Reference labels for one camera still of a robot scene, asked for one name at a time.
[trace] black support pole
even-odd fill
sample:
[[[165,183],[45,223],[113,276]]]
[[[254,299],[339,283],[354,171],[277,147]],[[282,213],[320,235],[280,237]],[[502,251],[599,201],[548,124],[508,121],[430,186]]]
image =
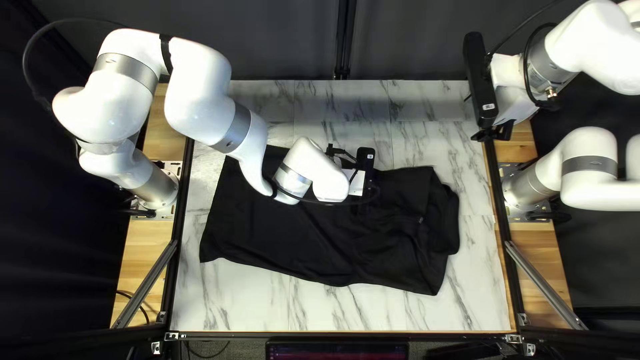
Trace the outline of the black support pole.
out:
[[[351,46],[355,28],[356,0],[340,0],[338,4],[338,24],[335,32],[335,66],[333,79],[344,80],[351,71]]]

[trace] robotic arm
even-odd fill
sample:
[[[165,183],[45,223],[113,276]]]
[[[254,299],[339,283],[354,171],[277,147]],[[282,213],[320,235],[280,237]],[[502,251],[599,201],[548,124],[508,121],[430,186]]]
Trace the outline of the robotic arm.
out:
[[[163,56],[158,34],[118,29],[102,43],[86,86],[62,90],[53,100],[56,117],[82,147],[81,166],[130,190],[149,209],[169,206],[177,180],[135,149],[161,74],[173,67],[164,113],[178,132],[239,161],[259,193],[286,204],[294,199],[262,177],[267,126],[257,114],[227,96],[231,65],[210,47],[173,37]],[[349,181],[313,141],[300,138],[278,169],[277,186],[303,196],[311,182],[319,199],[343,201]]]
[[[529,118],[538,105],[554,101],[581,71],[615,92],[640,95],[639,31],[640,0],[627,0],[620,5],[590,0],[534,43],[530,52],[525,51],[528,58],[495,54],[488,74],[477,66],[486,58],[481,36],[468,34],[468,78],[476,119],[485,129],[476,138],[484,139],[487,131],[493,131],[492,126],[504,130],[508,122]],[[525,77],[535,102],[527,94]],[[639,151],[640,135],[636,135],[627,144],[627,179],[618,180],[613,134],[599,127],[576,129],[549,154],[505,178],[505,201],[520,210],[532,211],[540,201],[560,194],[563,202],[574,208],[639,211]]]
[[[619,5],[590,0],[531,46],[527,76],[539,101],[555,101],[579,72],[625,95],[640,95],[640,0]],[[536,113],[525,91],[523,56],[495,54],[490,74],[497,114],[493,125],[528,119]]]

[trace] marble tile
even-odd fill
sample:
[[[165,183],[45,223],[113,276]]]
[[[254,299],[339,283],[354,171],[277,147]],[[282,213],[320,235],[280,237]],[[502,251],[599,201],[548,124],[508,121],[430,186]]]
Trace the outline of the marble tile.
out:
[[[466,81],[389,80],[391,121],[472,120],[465,112]]]
[[[294,121],[294,137],[306,136],[315,141],[322,150],[327,144],[347,150],[356,156],[359,147],[372,147],[376,150],[374,168],[390,170],[394,168],[391,148],[391,130],[389,122],[356,121]]]
[[[473,121],[392,122],[396,168],[432,165],[460,198],[461,215],[492,215],[482,145],[470,141]]]
[[[228,94],[267,122],[293,121],[293,80],[234,80]]]
[[[293,123],[268,123],[267,143],[290,147]],[[224,160],[224,154],[196,142],[171,327],[180,331],[286,331],[288,275],[226,259],[200,263],[200,239]]]
[[[296,81],[296,121],[388,121],[386,80]]]
[[[449,256],[436,296],[404,293],[407,330],[509,330],[493,217],[460,216],[460,249]]]
[[[402,290],[372,284],[342,288],[291,278],[291,331],[401,331],[406,329]]]

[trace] black t-shirt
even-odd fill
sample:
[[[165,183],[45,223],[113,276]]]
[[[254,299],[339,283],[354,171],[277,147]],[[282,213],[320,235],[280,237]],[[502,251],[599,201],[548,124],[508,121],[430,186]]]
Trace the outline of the black t-shirt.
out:
[[[267,146],[266,177],[287,151]],[[460,244],[458,196],[432,167],[374,170],[372,180],[380,196],[368,204],[292,206],[256,192],[227,156],[200,261],[225,258],[331,286],[368,283],[437,294],[447,257]]]

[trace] black strap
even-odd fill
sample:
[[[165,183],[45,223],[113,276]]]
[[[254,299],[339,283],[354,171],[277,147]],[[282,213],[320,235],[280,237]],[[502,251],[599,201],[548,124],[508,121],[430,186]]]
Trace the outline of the black strap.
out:
[[[173,36],[171,35],[160,34],[160,51],[162,51],[164,66],[166,66],[166,71],[169,75],[173,72],[173,65],[171,65],[171,53],[169,52],[169,41],[172,38]]]
[[[276,196],[278,196],[278,185],[276,184],[276,181],[266,176],[265,174],[263,174],[262,177],[267,181],[267,183],[269,183],[269,185],[271,185],[271,189],[273,189],[273,193],[271,194],[271,196],[269,196],[269,198],[275,199]]]

